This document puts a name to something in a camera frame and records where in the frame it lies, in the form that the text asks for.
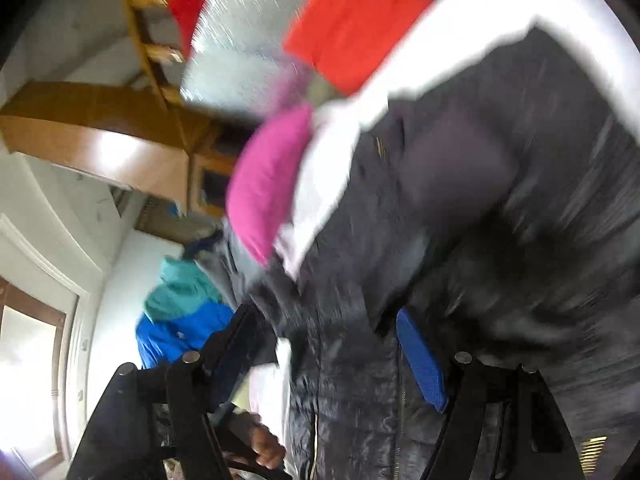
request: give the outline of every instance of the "hand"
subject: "hand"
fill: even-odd
[[[256,424],[249,435],[251,447],[258,454],[255,461],[268,469],[276,469],[284,460],[285,449],[280,445],[278,437],[266,426]]]

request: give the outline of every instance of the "bolt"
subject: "bolt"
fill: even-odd
[[[182,362],[187,364],[192,364],[200,359],[200,352],[196,352],[195,350],[189,350],[185,352],[182,356]]]
[[[127,375],[135,371],[136,365],[133,363],[124,363],[118,367],[118,375]]]
[[[468,365],[471,361],[474,360],[469,352],[457,352],[454,358],[461,365]]]

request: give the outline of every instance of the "black jacket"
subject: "black jacket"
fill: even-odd
[[[298,284],[274,264],[252,290],[292,341],[300,478],[419,478],[442,417],[388,330],[405,302],[489,364],[537,365],[577,446],[609,437],[594,478],[612,478],[640,438],[639,212],[636,140],[539,30],[390,102]]]

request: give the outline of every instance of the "door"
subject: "door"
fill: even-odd
[[[43,480],[64,478],[65,382],[78,297],[0,235],[0,447]]]

